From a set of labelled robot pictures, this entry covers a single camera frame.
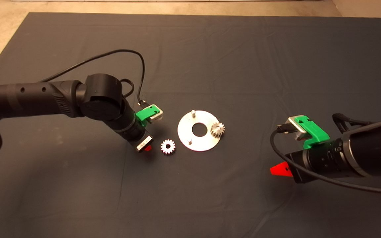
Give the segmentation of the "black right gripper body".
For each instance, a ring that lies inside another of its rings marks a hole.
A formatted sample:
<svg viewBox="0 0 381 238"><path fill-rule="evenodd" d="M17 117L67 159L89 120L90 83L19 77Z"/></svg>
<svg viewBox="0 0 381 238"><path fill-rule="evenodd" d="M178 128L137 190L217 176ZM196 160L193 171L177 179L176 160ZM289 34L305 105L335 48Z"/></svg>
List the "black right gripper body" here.
<svg viewBox="0 0 381 238"><path fill-rule="evenodd" d="M286 157L307 170L322 176L338 179L346 177L346 161L342 154L342 141L333 140L297 152Z"/></svg>

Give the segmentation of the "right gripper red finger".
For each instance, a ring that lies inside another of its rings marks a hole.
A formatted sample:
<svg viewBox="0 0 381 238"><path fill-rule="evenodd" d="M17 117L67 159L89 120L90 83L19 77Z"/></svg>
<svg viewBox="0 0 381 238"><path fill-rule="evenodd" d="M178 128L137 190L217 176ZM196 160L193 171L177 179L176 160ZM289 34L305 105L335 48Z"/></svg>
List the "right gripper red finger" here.
<svg viewBox="0 0 381 238"><path fill-rule="evenodd" d="M271 175L283 176L283 177L293 177L292 171L290 170L289 164L284 161L270 168Z"/></svg>

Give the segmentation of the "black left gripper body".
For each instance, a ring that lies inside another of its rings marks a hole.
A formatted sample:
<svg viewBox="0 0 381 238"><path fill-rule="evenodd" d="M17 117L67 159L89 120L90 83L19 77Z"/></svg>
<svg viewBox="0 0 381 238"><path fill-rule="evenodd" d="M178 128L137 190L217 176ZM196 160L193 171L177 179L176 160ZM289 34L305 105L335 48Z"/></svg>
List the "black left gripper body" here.
<svg viewBox="0 0 381 238"><path fill-rule="evenodd" d="M128 127L119 130L119 134L122 138L127 140L137 152L144 151L154 140L153 136L140 122L131 123Z"/></svg>

